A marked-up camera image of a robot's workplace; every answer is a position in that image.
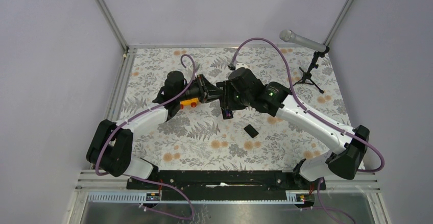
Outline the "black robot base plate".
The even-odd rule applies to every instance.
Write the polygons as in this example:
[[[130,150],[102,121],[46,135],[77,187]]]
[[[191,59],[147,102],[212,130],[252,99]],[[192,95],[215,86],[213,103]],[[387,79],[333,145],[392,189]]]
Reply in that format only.
[[[326,189],[325,183],[318,180],[308,182],[292,172],[282,170],[157,170],[150,174],[151,182],[136,179],[127,182],[128,190],[148,190],[161,193],[174,191],[184,198],[186,193],[203,194],[214,189],[223,191],[288,191],[311,193],[320,188]]]

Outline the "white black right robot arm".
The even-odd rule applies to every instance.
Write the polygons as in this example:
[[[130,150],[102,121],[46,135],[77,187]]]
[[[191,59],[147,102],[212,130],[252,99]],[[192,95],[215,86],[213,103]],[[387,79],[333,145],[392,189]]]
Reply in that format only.
[[[250,69],[241,67],[226,81],[218,82],[223,115],[247,107],[259,113],[288,121],[317,138],[328,152],[312,159],[301,160],[293,169],[293,183],[306,189],[313,181],[331,175],[354,179],[367,147],[369,130],[364,126],[342,126],[302,101],[296,101],[292,91],[277,82],[263,84]]]

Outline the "black remote battery cover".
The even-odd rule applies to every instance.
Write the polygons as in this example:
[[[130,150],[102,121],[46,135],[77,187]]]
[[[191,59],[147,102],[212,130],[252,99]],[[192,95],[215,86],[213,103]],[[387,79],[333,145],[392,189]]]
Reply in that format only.
[[[244,127],[244,131],[251,137],[251,138],[255,138],[259,135],[259,132],[252,126],[252,125],[247,125]]]

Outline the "black remote control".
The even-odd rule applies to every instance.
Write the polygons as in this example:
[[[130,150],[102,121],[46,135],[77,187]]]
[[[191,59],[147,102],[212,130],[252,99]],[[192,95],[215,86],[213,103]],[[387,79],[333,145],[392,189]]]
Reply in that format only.
[[[219,98],[222,117],[225,119],[225,110],[231,110],[229,107],[230,83],[228,81],[217,82],[216,86],[222,90],[222,95]]]

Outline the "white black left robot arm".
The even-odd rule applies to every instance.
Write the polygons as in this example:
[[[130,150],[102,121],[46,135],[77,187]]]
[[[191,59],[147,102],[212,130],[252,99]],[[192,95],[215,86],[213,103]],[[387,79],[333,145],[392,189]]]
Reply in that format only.
[[[209,103],[222,95],[222,82],[212,84],[199,74],[188,83],[182,72],[172,71],[148,108],[124,120],[105,119],[99,123],[86,159],[104,175],[136,177],[145,188],[154,188],[159,177],[153,171],[156,167],[132,155],[133,142],[172,119],[181,109],[181,102],[197,98],[200,103]]]

